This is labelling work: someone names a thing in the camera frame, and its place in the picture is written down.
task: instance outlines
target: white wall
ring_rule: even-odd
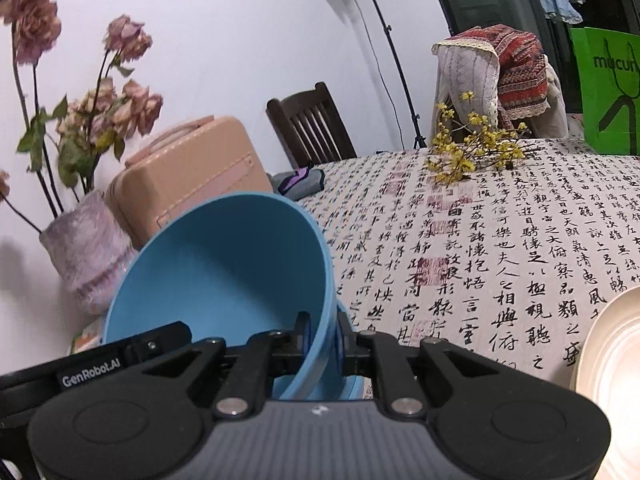
[[[38,67],[40,103],[95,84],[100,40],[121,13],[146,22],[154,45],[135,79],[164,95],[158,132],[206,114],[231,114],[249,131],[267,171],[290,167],[264,113],[268,99],[327,82],[359,155],[400,148],[398,128],[352,0],[57,0],[63,31]],[[415,107],[427,129],[435,60],[430,46],[448,36],[437,0],[379,0],[402,59]],[[398,74],[374,7],[359,0],[393,96],[407,147],[414,137]],[[31,94],[30,74],[22,72]],[[11,199],[41,227],[50,213],[28,161],[15,154],[22,119],[10,69],[8,28],[0,27],[0,168],[11,173]],[[144,142],[132,143],[126,156]],[[119,171],[100,164],[104,188]],[[63,199],[72,204],[69,193]],[[0,206],[0,374],[62,355],[88,318],[79,315],[36,234]]]

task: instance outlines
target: table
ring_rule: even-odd
[[[568,386],[593,321],[640,285],[640,159],[579,139],[449,188],[426,150],[324,166],[301,204],[324,231],[357,330],[443,337]]]

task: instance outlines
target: green shopping bag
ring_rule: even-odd
[[[640,36],[572,28],[580,73],[584,140],[598,153],[637,155]]]

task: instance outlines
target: dark wooden chair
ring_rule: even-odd
[[[356,157],[338,108],[323,82],[282,101],[270,100],[267,115],[294,167]]]

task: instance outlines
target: vase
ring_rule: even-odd
[[[40,243],[67,290],[84,311],[94,315],[109,308],[137,255],[129,235],[96,190],[56,218],[40,235]]]

